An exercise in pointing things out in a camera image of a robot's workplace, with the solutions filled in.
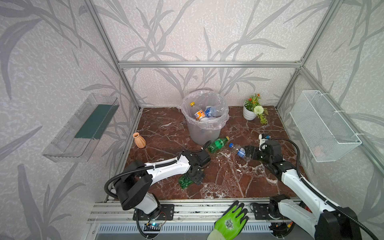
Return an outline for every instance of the vase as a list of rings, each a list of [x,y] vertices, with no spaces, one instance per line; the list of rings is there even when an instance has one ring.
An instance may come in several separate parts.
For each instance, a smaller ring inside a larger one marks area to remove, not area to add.
[[[147,144],[142,136],[138,132],[135,132],[133,135],[133,138],[135,139],[135,144],[138,148],[144,148]]]
[[[252,111],[249,111],[247,108],[245,108],[245,103],[243,105],[243,116],[246,120],[254,120],[256,118],[256,114]]]

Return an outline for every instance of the glove logo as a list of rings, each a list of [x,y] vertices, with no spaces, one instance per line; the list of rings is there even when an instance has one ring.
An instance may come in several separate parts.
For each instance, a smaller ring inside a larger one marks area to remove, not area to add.
[[[231,219],[227,219],[227,220],[225,221],[225,227],[226,227],[227,229],[229,229],[229,230],[233,230],[233,229],[234,229],[234,227],[233,227],[233,222],[232,222]]]

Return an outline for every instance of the trash can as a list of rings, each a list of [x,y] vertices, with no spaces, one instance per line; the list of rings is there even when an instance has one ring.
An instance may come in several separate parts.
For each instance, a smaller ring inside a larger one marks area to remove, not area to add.
[[[225,108],[224,114],[217,117],[213,121],[197,121],[193,117],[195,113],[192,112],[192,108],[190,106],[191,102],[195,102],[203,108],[203,110],[205,110],[207,106],[222,104]],[[203,146],[209,140],[216,140],[220,135],[221,129],[225,126],[229,119],[229,109],[227,103],[222,96],[214,93],[213,91],[197,90],[192,92],[183,99],[182,104],[178,108],[181,109],[181,112],[187,120],[191,139],[200,146]]]

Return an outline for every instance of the potted plant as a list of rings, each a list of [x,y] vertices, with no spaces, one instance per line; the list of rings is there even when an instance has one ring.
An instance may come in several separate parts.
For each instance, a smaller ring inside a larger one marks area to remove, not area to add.
[[[268,115],[268,110],[263,108],[259,103],[260,94],[254,94],[244,102],[243,116],[246,120],[254,120],[256,117],[260,119],[261,124],[268,124],[265,115]]]

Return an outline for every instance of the bottle with orange label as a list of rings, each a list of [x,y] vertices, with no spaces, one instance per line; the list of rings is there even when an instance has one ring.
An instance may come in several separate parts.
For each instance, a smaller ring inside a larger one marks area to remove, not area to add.
[[[200,121],[202,118],[205,118],[205,113],[199,105],[196,105],[195,102],[191,102],[192,112],[195,113],[194,117],[197,121]]]

